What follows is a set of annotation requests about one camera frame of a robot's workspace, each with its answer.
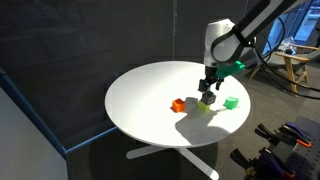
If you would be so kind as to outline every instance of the orange cube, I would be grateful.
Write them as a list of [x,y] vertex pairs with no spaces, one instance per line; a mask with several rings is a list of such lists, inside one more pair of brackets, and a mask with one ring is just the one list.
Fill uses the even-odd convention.
[[180,98],[172,101],[172,109],[175,112],[181,112],[185,109],[185,103]]

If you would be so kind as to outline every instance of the white wall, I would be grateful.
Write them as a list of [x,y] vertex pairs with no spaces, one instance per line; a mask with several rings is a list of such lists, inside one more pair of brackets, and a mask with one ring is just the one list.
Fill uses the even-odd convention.
[[66,161],[0,88],[0,180],[67,180]]

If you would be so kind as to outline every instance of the green cube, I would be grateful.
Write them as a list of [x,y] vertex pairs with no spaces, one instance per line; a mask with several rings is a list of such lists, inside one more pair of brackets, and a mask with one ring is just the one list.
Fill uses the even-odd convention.
[[202,101],[199,101],[199,103],[198,103],[198,108],[199,108],[201,111],[207,112],[207,111],[209,111],[209,109],[210,109],[210,105],[206,105],[206,104],[203,103]]
[[226,102],[224,103],[224,107],[228,108],[228,109],[234,109],[237,107],[238,105],[238,102],[239,102],[239,99],[238,98],[235,98],[235,97],[228,97],[226,99]]

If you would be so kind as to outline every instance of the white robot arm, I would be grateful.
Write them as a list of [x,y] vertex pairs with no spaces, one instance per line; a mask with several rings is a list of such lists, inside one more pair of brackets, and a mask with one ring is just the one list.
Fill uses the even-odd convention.
[[209,24],[204,64],[208,67],[233,64],[251,49],[255,36],[268,24],[305,1],[260,0],[236,25],[228,19]]
[[292,8],[307,0],[260,0],[252,10],[238,23],[229,19],[208,25],[205,35],[205,79],[199,82],[199,91],[203,93],[201,101],[206,105],[215,102],[210,86],[220,84],[244,65],[239,58],[247,53],[255,43],[255,36],[268,24]]

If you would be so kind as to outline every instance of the wall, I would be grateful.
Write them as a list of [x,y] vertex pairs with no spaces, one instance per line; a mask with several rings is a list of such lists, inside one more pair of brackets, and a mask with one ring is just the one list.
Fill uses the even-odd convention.
[[68,179],[66,161],[1,88],[0,114],[0,179]]
[[69,149],[113,127],[106,90],[172,59],[172,34],[171,0],[1,1],[0,66]]

